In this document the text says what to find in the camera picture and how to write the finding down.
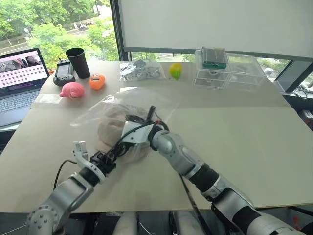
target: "table surface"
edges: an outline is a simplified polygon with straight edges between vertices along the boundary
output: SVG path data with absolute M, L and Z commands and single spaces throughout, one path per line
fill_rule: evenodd
M 168 74 L 170 63 L 162 63 Z M 74 159 L 72 142 L 87 141 L 94 152 L 95 130 L 70 123 L 108 94 L 127 86 L 147 87 L 179 103 L 168 121 L 211 167 L 242 190 L 257 207 L 313 202 L 313 134 L 267 79 L 255 92 L 192 86 L 194 64 L 183 63 L 179 81 L 120 82 L 119 62 L 89 63 L 91 73 L 106 77 L 106 86 L 84 98 L 63 98 L 58 104 L 34 103 L 0 156 L 0 212 L 28 212 L 52 192 L 56 172 Z M 50 77 L 42 94 L 58 94 Z M 66 164 L 60 179 L 78 172 Z M 200 209 L 209 203 L 189 182 Z M 75 212 L 189 210 L 190 203 L 177 173 L 157 152 L 137 163 L 122 164 L 98 185 Z

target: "plastic bag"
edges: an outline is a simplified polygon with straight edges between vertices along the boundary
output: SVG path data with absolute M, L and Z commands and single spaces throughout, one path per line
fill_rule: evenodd
M 144 79 L 166 79 L 161 64 L 150 60 L 136 60 L 120 64 L 120 81 Z
M 178 104 L 146 88 L 126 87 L 106 96 L 85 113 L 77 117 L 71 126 L 81 136 L 87 133 L 87 145 L 95 150 L 107 152 L 121 138 L 127 114 L 146 119 L 149 108 L 156 107 L 152 120 L 166 122 Z M 133 162 L 148 154 L 149 144 L 136 144 L 123 156 L 123 162 Z

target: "laptop keyboard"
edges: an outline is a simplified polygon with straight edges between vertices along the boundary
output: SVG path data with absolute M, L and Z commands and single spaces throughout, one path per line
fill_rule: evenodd
M 39 92 L 32 92 L 0 100 L 0 112 L 29 106 L 35 101 L 38 94 Z

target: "orange fruit toy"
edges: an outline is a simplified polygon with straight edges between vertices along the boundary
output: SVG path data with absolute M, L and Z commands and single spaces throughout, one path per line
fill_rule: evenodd
M 105 78 L 103 75 L 95 73 L 89 80 L 89 85 L 94 90 L 99 90 L 104 86 Z

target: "pink plush pig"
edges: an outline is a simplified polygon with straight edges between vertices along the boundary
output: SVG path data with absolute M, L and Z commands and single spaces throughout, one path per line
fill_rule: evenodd
M 79 98 L 85 94 L 85 88 L 82 84 L 77 82 L 66 83 L 62 87 L 60 97 Z

